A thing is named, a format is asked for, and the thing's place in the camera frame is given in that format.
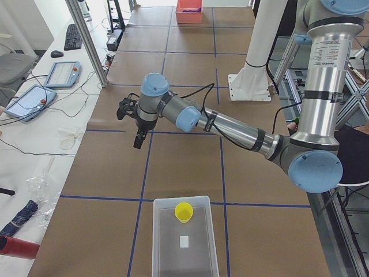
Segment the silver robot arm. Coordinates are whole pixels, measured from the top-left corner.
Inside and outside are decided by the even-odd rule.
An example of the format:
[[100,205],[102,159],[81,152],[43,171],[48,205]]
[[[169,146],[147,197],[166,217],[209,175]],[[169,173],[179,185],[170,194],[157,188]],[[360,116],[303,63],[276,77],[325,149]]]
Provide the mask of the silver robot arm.
[[138,128],[134,146],[141,148],[157,120],[165,118],[184,132],[198,127],[263,155],[309,193],[368,184],[368,142],[359,143],[358,151],[343,154],[334,134],[352,41],[364,28],[368,2],[298,2],[293,41],[310,43],[311,51],[300,121],[293,135],[265,130],[272,113],[266,106],[270,96],[261,89],[286,4],[260,3],[244,67],[228,78],[231,99],[245,101],[248,123],[186,101],[170,90],[162,74],[151,73],[143,80],[133,110]]

